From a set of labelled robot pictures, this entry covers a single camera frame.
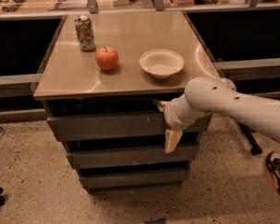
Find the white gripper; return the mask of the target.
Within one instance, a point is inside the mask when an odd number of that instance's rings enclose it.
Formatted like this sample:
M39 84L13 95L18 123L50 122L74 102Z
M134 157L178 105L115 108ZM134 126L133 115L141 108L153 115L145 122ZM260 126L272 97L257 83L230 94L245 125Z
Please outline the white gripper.
M175 151L182 135L183 131L192 124L191 122L185 122L179 118L175 112L174 104L172 102L162 101L154 99L153 103L157 106L160 112L163 112L164 119L167 125L171 129L165 131L165 146L164 152L171 153Z

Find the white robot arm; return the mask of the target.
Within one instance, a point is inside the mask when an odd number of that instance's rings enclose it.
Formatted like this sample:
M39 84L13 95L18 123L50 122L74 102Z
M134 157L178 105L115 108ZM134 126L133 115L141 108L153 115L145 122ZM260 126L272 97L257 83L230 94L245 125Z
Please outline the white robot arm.
M210 114L230 117L280 143L280 101L240 93L224 78L196 77L181 96L155 104L168 125L166 153L175 151L188 126Z

